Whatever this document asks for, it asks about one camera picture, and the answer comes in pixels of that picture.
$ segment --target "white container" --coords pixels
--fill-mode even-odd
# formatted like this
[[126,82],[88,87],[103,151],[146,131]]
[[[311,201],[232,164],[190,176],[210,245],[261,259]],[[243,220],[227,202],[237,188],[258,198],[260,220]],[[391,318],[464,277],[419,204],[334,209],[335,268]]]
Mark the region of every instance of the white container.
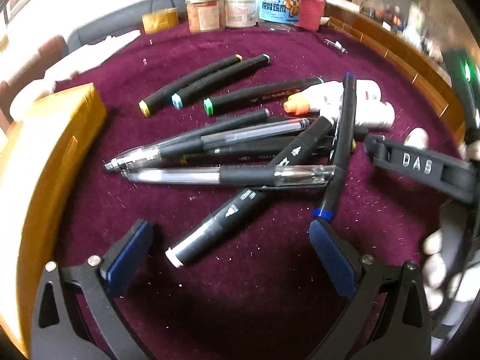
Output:
[[257,0],[225,0],[225,26],[253,27],[257,24]]
[[[339,106],[342,93],[343,83],[338,81],[312,85],[302,92],[289,96],[288,101],[284,103],[284,109],[297,116],[308,112],[319,112],[325,106]],[[380,87],[375,81],[357,80],[357,101],[379,101],[381,97]]]
[[390,128],[395,121],[395,110],[392,104],[379,101],[357,101],[355,125],[368,128]]

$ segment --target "green marker cap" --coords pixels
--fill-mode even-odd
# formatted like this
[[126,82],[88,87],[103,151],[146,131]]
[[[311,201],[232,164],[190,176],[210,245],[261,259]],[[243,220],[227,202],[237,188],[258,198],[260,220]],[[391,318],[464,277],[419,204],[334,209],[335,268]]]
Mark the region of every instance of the green marker cap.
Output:
[[213,104],[212,104],[212,101],[210,99],[205,99],[203,101],[203,109],[205,109],[205,113],[208,116],[213,115]]

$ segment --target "black clamp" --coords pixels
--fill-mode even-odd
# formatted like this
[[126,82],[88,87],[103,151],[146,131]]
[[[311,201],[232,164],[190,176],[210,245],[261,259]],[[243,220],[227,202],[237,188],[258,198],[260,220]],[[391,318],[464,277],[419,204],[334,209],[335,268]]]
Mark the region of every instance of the black clamp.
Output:
[[153,359],[112,302],[124,293],[152,242],[148,222],[137,220],[103,257],[94,254],[84,264],[67,268],[48,262],[35,298],[30,359],[111,359],[95,346],[79,310],[78,293],[85,296],[115,359]]
[[477,171],[470,162],[383,136],[368,135],[363,146],[376,167],[408,176],[467,204],[476,200]]
[[[307,359],[430,359],[430,320],[421,269],[412,261],[398,267],[377,263],[368,254],[360,256],[322,218],[311,223],[309,235],[338,294],[350,303]],[[387,296],[370,340],[351,354],[379,293]]]

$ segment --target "blue clamp pad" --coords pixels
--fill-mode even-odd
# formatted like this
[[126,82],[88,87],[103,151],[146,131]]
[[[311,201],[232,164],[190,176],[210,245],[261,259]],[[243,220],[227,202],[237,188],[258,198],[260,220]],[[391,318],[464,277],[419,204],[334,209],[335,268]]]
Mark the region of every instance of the blue clamp pad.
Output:
[[322,261],[323,268],[327,271],[337,293],[352,300],[357,292],[355,269],[318,220],[310,223],[308,233],[310,243]]
[[[125,294],[152,242],[152,228],[146,220],[139,219],[106,253],[104,259],[108,265],[102,276],[105,280],[105,292],[111,299]],[[115,255],[112,256],[113,261],[109,262],[108,256],[111,252]]]

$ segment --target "brown packing tape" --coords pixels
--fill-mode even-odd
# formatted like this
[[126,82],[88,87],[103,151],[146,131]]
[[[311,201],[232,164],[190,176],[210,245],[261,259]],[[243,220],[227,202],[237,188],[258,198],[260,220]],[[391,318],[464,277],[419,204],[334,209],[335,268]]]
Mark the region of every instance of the brown packing tape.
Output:
[[176,8],[167,8],[147,13],[142,16],[142,22],[143,29],[147,34],[166,30],[179,24],[178,10]]
[[36,101],[0,157],[0,325],[28,356],[38,281],[63,209],[106,110],[92,83]]

